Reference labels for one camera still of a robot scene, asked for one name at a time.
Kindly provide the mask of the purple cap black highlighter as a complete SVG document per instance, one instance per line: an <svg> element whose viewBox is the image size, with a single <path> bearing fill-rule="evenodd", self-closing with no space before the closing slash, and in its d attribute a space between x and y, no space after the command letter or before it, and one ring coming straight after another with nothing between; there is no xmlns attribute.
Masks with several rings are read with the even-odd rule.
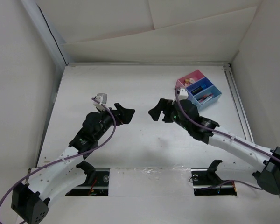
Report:
<svg viewBox="0 0 280 224"><path fill-rule="evenodd" d="M191 94L192 94L192 95L196 95L196 94L200 93L202 90L203 90L203 87L202 87L202 86L199 86L199 87L195 88L195 89L191 92Z"/></svg>

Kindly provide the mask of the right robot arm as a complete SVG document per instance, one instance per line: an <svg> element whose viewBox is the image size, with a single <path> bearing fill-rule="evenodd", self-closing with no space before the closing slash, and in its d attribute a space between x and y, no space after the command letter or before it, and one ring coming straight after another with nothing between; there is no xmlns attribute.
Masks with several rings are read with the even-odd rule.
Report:
<svg viewBox="0 0 280 224"><path fill-rule="evenodd" d="M280 194L280 147L257 146L224 129L217 122L200 116L189 100L160 99L149 115L154 121L164 115L163 122L175 122L195 140L218 147L252 165L258 186L268 193Z"/></svg>

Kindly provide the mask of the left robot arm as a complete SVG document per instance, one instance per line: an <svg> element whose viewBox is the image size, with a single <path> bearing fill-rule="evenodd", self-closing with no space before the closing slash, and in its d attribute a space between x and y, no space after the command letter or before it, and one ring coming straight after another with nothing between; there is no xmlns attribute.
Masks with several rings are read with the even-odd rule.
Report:
<svg viewBox="0 0 280 224"><path fill-rule="evenodd" d="M58 198L74 187L90 185L95 168L85 159L97 148L100 138L112 126L129 124L135 113L115 103L115 109L95 103L97 112L87 114L82 128L57 160L42 167L42 172L12 190L11 208L24 222L38 224Z"/></svg>

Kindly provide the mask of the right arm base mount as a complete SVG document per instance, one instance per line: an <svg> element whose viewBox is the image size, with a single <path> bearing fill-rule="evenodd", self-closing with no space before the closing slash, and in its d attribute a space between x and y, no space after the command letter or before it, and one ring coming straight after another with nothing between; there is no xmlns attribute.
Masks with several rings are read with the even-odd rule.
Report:
<svg viewBox="0 0 280 224"><path fill-rule="evenodd" d="M236 196L234 182L226 182L217 174L222 160L214 160L207 168L192 168L189 182L193 184L195 196Z"/></svg>

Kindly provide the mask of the red gel pen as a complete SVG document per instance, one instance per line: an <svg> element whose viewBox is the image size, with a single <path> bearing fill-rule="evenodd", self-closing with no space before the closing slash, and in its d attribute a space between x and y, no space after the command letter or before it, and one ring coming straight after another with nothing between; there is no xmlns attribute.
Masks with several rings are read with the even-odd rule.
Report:
<svg viewBox="0 0 280 224"><path fill-rule="evenodd" d="M212 99L212 95L209 95L209 96L203 98L202 100L199 101L199 103L203 104L204 102L208 101L209 99Z"/></svg>

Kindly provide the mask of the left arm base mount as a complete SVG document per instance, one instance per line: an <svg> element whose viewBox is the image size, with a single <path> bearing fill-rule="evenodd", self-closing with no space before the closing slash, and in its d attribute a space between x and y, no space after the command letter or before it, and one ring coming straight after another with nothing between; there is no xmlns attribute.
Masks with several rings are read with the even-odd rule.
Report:
<svg viewBox="0 0 280 224"><path fill-rule="evenodd" d="M110 181L109 168L96 169L86 161L83 161L77 167L84 171L86 179L84 183L69 191L66 196L108 196Z"/></svg>

